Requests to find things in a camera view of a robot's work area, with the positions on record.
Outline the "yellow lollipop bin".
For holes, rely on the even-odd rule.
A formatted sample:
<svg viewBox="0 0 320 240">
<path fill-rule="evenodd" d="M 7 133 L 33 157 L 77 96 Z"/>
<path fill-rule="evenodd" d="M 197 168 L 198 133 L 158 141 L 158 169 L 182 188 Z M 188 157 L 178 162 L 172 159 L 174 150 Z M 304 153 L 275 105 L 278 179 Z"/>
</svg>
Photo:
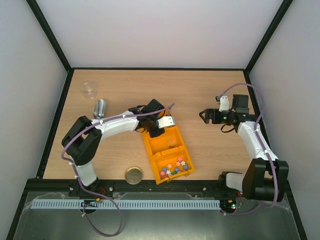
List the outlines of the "yellow lollipop bin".
<svg viewBox="0 0 320 240">
<path fill-rule="evenodd" d="M 159 140 L 157 137 L 151 138 L 149 132 L 143 132 L 142 139 L 149 157 L 155 155 L 160 151 Z"/>
</svg>

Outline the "yellow star candy bin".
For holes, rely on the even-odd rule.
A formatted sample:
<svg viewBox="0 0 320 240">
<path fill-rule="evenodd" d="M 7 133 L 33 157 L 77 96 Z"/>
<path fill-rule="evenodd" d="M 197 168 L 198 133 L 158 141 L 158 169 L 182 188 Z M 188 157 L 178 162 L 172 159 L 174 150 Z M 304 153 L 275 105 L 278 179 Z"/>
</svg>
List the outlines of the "yellow star candy bin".
<svg viewBox="0 0 320 240">
<path fill-rule="evenodd" d="M 188 176 L 195 171 L 195 166 L 185 147 L 174 147 L 157 152 L 150 157 L 149 161 L 157 185 Z"/>
</svg>

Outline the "metal scoop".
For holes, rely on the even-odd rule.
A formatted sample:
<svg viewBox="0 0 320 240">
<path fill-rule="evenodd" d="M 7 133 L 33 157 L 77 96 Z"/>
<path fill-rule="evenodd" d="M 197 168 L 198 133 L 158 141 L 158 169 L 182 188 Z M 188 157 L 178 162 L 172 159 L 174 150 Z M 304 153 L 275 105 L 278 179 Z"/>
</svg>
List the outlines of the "metal scoop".
<svg viewBox="0 0 320 240">
<path fill-rule="evenodd" d="M 94 106 L 93 117 L 94 119 L 103 119 L 106 111 L 106 101 L 99 99 Z"/>
</svg>

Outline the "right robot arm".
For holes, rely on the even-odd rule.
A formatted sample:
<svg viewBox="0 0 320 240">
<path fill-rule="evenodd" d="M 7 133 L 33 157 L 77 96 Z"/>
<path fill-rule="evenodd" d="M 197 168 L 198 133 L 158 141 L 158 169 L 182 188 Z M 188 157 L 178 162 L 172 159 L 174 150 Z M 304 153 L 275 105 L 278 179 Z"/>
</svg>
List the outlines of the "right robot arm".
<svg viewBox="0 0 320 240">
<path fill-rule="evenodd" d="M 225 171 L 218 191 L 229 196 L 240 191 L 248 200 L 281 202 L 284 198 L 289 165 L 272 152 L 261 133 L 258 117 L 250 114 L 248 95 L 235 94 L 232 101 L 226 95 L 216 97 L 219 108 L 206 108 L 199 113 L 205 124 L 231 126 L 246 147 L 250 165 L 245 174 Z"/>
</svg>

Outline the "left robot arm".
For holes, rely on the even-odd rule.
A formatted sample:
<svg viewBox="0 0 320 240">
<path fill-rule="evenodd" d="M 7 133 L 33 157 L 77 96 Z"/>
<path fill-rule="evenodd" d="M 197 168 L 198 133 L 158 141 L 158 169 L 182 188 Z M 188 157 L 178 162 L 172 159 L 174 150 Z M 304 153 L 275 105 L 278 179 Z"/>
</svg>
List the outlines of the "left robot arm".
<svg viewBox="0 0 320 240">
<path fill-rule="evenodd" d="M 93 167 L 100 142 L 114 135 L 143 129 L 156 136 L 165 132 L 159 127 L 159 114 L 167 110 L 156 99 L 147 105 L 131 107 L 125 112 L 103 119 L 79 117 L 62 139 L 61 158 L 69 161 L 75 177 L 88 187 L 98 180 Z"/>
</svg>

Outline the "gold jar lid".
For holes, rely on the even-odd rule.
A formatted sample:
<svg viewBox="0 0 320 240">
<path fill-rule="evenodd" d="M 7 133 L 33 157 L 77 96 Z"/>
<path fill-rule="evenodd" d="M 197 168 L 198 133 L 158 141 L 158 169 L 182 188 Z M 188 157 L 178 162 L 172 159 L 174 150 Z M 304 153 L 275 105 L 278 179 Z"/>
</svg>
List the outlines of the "gold jar lid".
<svg viewBox="0 0 320 240">
<path fill-rule="evenodd" d="M 130 185 L 137 185 L 143 179 L 143 171 L 140 167 L 133 166 L 126 170 L 124 174 L 125 181 Z"/>
</svg>

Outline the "clear glass jar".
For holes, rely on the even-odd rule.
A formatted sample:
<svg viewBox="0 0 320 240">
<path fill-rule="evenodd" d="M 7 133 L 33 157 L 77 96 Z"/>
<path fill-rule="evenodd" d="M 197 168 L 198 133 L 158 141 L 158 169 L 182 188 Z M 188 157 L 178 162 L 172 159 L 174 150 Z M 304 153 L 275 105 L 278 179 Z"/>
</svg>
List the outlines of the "clear glass jar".
<svg viewBox="0 0 320 240">
<path fill-rule="evenodd" d="M 81 92 L 87 99 L 94 99 L 98 94 L 97 87 L 94 82 L 84 82 L 81 86 Z"/>
</svg>

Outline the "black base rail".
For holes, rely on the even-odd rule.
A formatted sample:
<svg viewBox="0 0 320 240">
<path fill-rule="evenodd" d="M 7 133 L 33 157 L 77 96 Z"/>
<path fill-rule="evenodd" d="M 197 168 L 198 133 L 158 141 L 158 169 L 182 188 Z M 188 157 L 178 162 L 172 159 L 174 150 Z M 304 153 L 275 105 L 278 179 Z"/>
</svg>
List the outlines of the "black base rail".
<svg viewBox="0 0 320 240">
<path fill-rule="evenodd" d="M 142 180 L 138 184 L 129 184 L 125 180 L 100 179 L 89 191 L 116 198 L 126 193 L 186 193 L 193 197 L 215 198 L 218 200 L 234 199 L 238 196 L 234 189 L 226 188 L 218 180 L 173 180 L 156 184 L 154 180 Z M 27 180 L 23 193 L 28 192 L 62 192 L 69 197 L 81 199 L 93 198 L 94 195 L 84 191 L 76 179 L 42 179 Z"/>
</svg>

